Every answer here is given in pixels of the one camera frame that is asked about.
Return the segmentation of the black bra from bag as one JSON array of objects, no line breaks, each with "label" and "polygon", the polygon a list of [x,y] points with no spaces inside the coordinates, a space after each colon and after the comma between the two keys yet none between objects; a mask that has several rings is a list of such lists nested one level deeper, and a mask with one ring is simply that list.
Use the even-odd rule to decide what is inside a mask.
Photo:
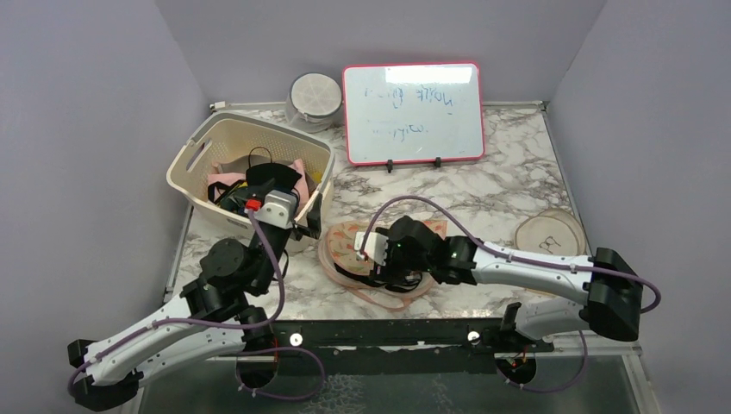
[{"label": "black bra from bag", "polygon": [[422,283],[422,281],[423,276],[421,273],[411,273],[409,276],[406,276],[404,279],[396,283],[378,281],[370,277],[366,277],[363,283],[370,287],[384,288],[388,292],[407,293],[414,291]]}]

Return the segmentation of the floral mesh laundry bag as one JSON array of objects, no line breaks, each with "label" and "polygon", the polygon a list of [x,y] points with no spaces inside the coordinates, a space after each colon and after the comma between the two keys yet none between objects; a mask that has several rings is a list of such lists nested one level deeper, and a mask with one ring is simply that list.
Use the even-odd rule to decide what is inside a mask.
[{"label": "floral mesh laundry bag", "polygon": [[384,288],[370,287],[363,283],[370,277],[373,262],[359,261],[353,241],[355,234],[366,230],[368,223],[344,221],[330,227],[318,244],[318,257],[325,274],[335,284],[343,287],[368,304],[391,312],[406,310],[417,298],[424,296],[434,285],[428,273],[422,273],[422,283],[412,292],[388,292]]}]

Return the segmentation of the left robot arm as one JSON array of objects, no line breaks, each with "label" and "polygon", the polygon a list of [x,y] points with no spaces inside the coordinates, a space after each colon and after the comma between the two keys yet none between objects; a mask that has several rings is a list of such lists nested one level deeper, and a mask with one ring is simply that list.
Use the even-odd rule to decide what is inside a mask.
[{"label": "left robot arm", "polygon": [[242,349],[274,351],[299,195],[273,179],[245,193],[238,207],[253,227],[249,243],[217,241],[199,261],[199,275],[151,315],[107,339],[68,345],[75,371],[67,392],[77,405],[106,411],[175,367]]}]

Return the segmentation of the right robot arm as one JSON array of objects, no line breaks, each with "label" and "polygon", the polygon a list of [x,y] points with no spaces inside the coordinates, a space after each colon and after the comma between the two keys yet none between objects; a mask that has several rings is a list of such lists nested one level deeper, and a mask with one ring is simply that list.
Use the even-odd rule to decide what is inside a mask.
[{"label": "right robot arm", "polygon": [[535,254],[468,234],[441,237],[409,216],[388,229],[358,232],[354,246],[359,259],[372,263],[369,276],[377,282],[401,284],[426,273],[439,284],[511,285],[551,295],[507,307],[497,339],[510,351],[568,331],[590,330],[618,342],[639,337],[643,284],[610,248],[592,256]]}]

